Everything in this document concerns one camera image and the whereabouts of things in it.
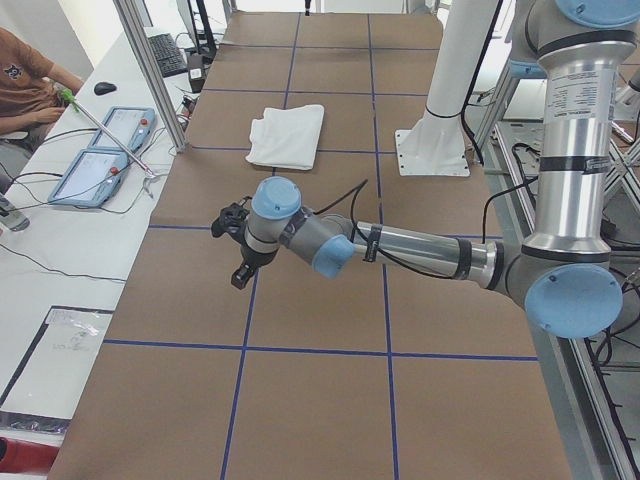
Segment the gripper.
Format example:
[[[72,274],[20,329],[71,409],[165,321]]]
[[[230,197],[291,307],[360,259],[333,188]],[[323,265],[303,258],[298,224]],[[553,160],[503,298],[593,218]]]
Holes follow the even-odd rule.
[[[243,258],[242,264],[231,276],[231,285],[239,290],[247,286],[257,270],[274,260],[276,251],[272,250],[264,253],[256,251],[248,245],[242,245],[241,255]]]

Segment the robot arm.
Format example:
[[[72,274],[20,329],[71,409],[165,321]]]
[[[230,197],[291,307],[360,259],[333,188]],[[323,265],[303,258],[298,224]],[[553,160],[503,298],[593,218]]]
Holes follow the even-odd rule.
[[[626,289],[610,268],[602,211],[616,76],[636,48],[638,23],[635,1],[516,3],[510,55],[471,139],[481,150],[523,79],[545,81],[537,173],[504,190],[535,192],[531,225],[518,213],[500,213],[497,239],[414,232],[311,209],[293,181],[272,176],[211,227],[239,244],[232,284],[245,287],[281,249],[328,278],[359,256],[433,279],[474,282],[508,297],[532,325],[560,338],[609,332]]]

